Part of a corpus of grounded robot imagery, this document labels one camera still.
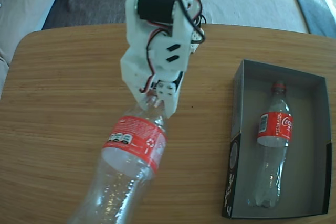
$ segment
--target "wood grain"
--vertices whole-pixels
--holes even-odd
[[[169,121],[158,176],[134,223],[230,222],[220,212],[233,76],[242,59],[325,76],[336,122],[335,40],[239,26],[205,31]],[[119,66],[127,47],[124,24],[44,30],[19,44],[0,101],[0,223],[66,223],[88,190],[111,127],[134,105]],[[333,167],[332,190],[335,174]],[[333,192],[328,215],[262,222],[334,223]]]

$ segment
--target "robotic arm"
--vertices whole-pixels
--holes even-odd
[[[190,53],[205,40],[201,0],[126,0],[127,41],[123,81],[140,104],[149,92],[176,111]]]

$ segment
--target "box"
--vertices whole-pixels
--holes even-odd
[[[292,140],[274,208],[250,207],[256,177],[260,116],[272,83],[283,80],[293,115]],[[324,77],[244,60],[234,79],[230,157],[222,215],[231,219],[278,219],[326,214],[331,180],[331,125]]]

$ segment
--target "coca-cola label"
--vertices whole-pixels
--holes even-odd
[[[260,117],[259,134],[261,136],[277,136],[291,139],[293,117],[282,112],[268,112]]]
[[[123,116],[103,148],[118,148],[132,153],[156,172],[165,146],[165,134],[157,125],[136,116]]]

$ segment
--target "coca-cola bottle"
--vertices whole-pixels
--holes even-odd
[[[159,167],[166,146],[163,101],[149,96],[119,118],[96,175],[68,224],[126,224]]]
[[[274,207],[280,198],[281,176],[291,141],[293,117],[286,101],[286,85],[277,81],[272,88],[268,112],[261,115],[257,148],[259,164],[254,189],[248,199],[253,207]]]

